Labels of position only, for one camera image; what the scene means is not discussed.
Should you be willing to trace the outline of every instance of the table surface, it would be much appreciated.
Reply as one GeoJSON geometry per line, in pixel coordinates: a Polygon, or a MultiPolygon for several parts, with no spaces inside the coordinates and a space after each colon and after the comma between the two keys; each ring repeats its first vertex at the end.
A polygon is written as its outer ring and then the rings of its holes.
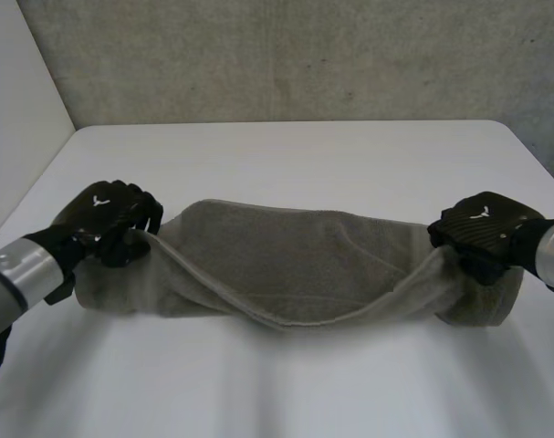
{"type": "MultiPolygon", "coordinates": [[[[484,190],[554,216],[554,180],[493,121],[105,126],[70,139],[0,247],[115,179],[153,193],[164,220],[217,198],[428,224],[484,190]]],[[[8,342],[0,436],[554,437],[554,294],[528,275],[499,328],[328,336],[40,304],[8,342]]]]}

